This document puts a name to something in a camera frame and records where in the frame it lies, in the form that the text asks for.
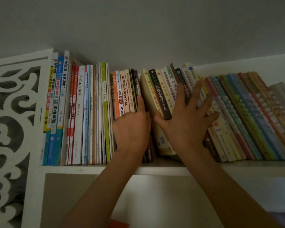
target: lower shelf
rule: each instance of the lower shelf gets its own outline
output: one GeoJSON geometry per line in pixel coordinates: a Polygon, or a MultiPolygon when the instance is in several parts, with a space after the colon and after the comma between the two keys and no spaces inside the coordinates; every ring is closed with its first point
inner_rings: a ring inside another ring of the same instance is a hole
{"type": "MultiPolygon", "coordinates": [[[[232,176],[285,177],[285,161],[236,161],[220,165],[232,176]]],[[[56,174],[100,174],[105,167],[106,165],[42,166],[39,169],[56,174]]],[[[165,158],[156,158],[152,163],[142,164],[135,175],[191,176],[182,163],[165,158]]]]}

